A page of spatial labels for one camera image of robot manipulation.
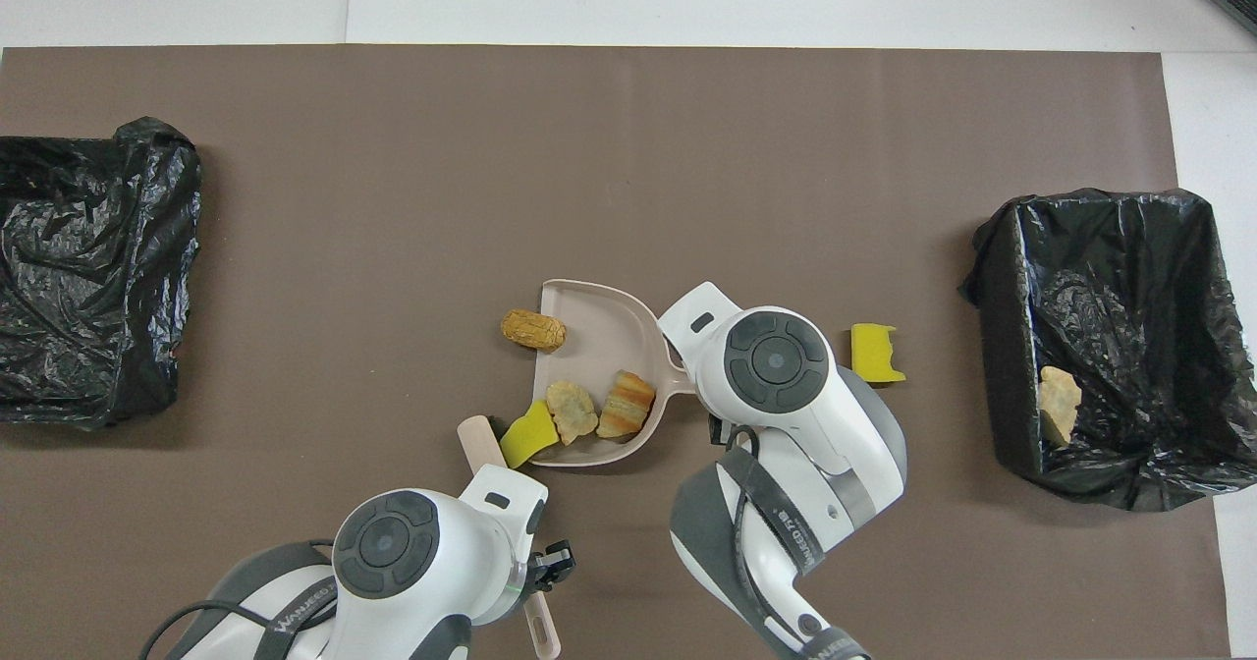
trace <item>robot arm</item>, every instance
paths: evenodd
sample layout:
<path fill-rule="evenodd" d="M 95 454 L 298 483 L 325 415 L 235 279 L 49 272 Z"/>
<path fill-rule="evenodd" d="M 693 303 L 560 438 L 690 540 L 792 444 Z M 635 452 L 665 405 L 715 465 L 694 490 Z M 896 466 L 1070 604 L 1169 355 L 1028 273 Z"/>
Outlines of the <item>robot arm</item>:
<path fill-rule="evenodd" d="M 671 520 L 681 561 L 783 660 L 867 657 L 793 582 L 903 494 L 892 415 L 794 312 L 743 311 L 704 283 L 659 324 L 714 417 L 714 440 L 764 427 L 681 485 Z"/>
<path fill-rule="evenodd" d="M 459 498 L 377 495 L 341 525 L 331 561 L 290 544 L 234 567 L 206 603 L 236 606 L 236 615 L 204 611 L 168 656 L 461 660 L 471 626 L 569 575 L 566 541 L 530 552 L 547 494 L 529 476 L 483 466 Z"/>

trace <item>brown mat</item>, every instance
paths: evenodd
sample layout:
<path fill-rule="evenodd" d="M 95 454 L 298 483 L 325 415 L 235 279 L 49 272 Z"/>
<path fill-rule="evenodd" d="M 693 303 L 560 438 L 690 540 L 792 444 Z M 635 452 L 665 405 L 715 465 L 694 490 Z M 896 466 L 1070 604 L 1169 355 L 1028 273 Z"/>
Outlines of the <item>brown mat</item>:
<path fill-rule="evenodd" d="M 955 293 L 1012 195 L 1175 186 L 1151 55 L 216 47 L 5 52 L 0 133 L 201 148 L 202 253 L 177 405 L 114 431 L 0 431 L 0 647 L 126 657 L 240 558 L 328 537 L 395 487 L 456 493 L 466 415 L 519 415 L 497 326 L 542 280 L 656 312 L 711 279 L 836 342 L 899 327 L 905 499 L 801 587 L 884 659 L 1227 654 L 1209 503 L 1129 514 L 997 466 L 978 318 Z M 672 552 L 716 458 L 693 399 L 642 451 L 551 487 L 564 656 L 766 657 Z M 520 619 L 473 657 L 528 657 Z"/>

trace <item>trash bin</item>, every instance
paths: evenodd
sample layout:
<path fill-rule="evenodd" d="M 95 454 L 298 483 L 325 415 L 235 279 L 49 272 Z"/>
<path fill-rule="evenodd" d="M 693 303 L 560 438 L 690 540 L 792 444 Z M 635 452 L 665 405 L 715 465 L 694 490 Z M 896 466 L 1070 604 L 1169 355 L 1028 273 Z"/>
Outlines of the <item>trash bin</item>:
<path fill-rule="evenodd" d="M 1170 510 L 1257 480 L 1257 395 L 1213 209 L 1189 191 L 1009 200 L 973 238 L 999 463 L 1081 503 Z M 1051 441 L 1040 373 L 1072 375 Z"/>
<path fill-rule="evenodd" d="M 175 401 L 200 186 L 160 119 L 0 137 L 0 422 L 99 429 Z"/>

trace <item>plastic bag in bin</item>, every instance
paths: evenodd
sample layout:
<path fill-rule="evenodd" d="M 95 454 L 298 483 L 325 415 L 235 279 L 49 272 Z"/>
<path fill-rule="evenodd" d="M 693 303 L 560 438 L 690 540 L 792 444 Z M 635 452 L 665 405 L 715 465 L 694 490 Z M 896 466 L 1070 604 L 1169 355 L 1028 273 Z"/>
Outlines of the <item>plastic bag in bin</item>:
<path fill-rule="evenodd" d="M 0 422 L 98 429 L 175 401 L 200 186 L 160 119 L 0 137 Z"/>
<path fill-rule="evenodd" d="M 973 238 L 987 405 L 1008 470 L 1080 503 L 1170 510 L 1257 480 L 1257 392 L 1213 209 L 1189 191 L 1009 200 Z M 1040 373 L 1081 390 L 1047 436 Z"/>

